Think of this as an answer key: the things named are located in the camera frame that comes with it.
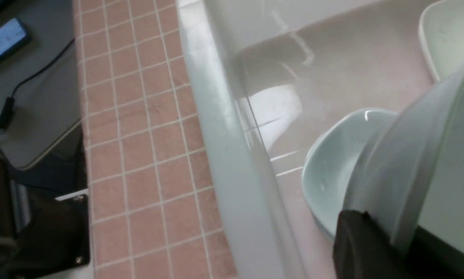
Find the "cable connector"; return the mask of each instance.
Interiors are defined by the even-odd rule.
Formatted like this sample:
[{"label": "cable connector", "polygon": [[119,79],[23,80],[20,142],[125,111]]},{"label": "cable connector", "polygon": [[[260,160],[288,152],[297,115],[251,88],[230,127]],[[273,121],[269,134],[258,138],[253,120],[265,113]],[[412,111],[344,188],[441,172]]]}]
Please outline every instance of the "cable connector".
[{"label": "cable connector", "polygon": [[6,129],[14,116],[14,97],[7,97],[5,100],[5,105],[2,108],[2,113],[0,113],[0,129]]}]

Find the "screw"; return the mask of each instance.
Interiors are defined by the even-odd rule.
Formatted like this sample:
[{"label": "screw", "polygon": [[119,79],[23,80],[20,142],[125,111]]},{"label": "screw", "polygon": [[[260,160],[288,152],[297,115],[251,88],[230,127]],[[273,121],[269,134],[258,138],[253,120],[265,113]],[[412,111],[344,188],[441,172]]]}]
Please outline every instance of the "screw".
[{"label": "screw", "polygon": [[74,196],[74,201],[76,202],[81,202],[83,201],[83,199],[84,199],[84,196]]}]

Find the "white sink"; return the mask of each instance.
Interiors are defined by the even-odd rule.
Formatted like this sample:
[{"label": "white sink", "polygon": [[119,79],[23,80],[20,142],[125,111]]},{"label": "white sink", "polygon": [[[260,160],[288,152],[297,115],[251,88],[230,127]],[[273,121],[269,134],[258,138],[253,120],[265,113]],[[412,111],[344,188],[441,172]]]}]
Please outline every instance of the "white sink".
[{"label": "white sink", "polygon": [[434,0],[177,0],[218,207],[242,279],[334,278],[301,191],[314,141],[348,113],[400,111],[432,80]]}]

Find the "black cable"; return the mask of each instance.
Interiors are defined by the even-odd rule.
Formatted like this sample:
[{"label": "black cable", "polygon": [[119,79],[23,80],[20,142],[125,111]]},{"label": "black cable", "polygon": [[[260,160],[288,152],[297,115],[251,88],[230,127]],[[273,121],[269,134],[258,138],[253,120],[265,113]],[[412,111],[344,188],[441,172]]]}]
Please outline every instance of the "black cable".
[{"label": "black cable", "polygon": [[46,66],[44,66],[42,69],[37,71],[35,74],[32,76],[29,76],[28,78],[24,79],[20,83],[17,84],[17,86],[14,88],[12,94],[10,97],[7,97],[5,100],[5,104],[3,106],[2,112],[0,113],[0,130],[1,129],[6,129],[8,125],[10,124],[10,121],[12,119],[12,115],[14,114],[14,104],[15,104],[15,94],[17,93],[18,89],[20,86],[24,85],[25,83],[28,83],[30,80],[36,78],[43,72],[45,72],[47,69],[49,69],[53,64],[55,64],[64,54],[65,52],[74,44],[76,40],[72,39],[63,49],[58,53],[58,55],[51,60]]}]

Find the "tiled countertop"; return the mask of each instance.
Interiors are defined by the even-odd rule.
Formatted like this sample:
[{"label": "tiled countertop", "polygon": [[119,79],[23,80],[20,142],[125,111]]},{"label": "tiled countertop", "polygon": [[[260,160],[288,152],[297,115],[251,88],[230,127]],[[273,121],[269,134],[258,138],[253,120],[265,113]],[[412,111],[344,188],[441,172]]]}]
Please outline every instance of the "tiled countertop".
[{"label": "tiled countertop", "polygon": [[74,0],[98,279],[237,277],[173,0]]}]

